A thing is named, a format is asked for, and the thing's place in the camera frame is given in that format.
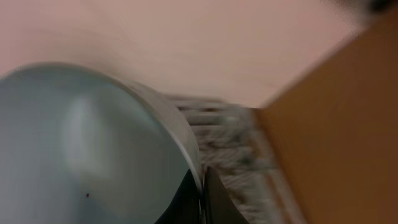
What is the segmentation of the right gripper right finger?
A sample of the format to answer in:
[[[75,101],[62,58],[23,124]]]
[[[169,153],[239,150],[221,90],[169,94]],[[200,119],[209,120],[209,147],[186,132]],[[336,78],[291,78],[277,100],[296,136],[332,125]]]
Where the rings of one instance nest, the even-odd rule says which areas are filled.
[[[217,171],[207,167],[203,191],[206,224],[249,224],[230,199]]]

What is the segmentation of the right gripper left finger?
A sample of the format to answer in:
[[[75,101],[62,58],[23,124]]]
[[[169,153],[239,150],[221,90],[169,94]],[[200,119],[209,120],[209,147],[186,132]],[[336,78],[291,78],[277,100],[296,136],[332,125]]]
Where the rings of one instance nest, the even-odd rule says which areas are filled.
[[[155,224],[200,224],[200,194],[190,170]]]

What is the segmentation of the light blue bowl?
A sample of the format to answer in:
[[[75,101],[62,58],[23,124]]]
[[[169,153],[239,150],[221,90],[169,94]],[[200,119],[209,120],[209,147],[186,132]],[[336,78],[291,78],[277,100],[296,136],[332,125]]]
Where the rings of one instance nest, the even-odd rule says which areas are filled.
[[[60,63],[1,77],[2,223],[155,223],[187,170],[193,132],[143,84]]]

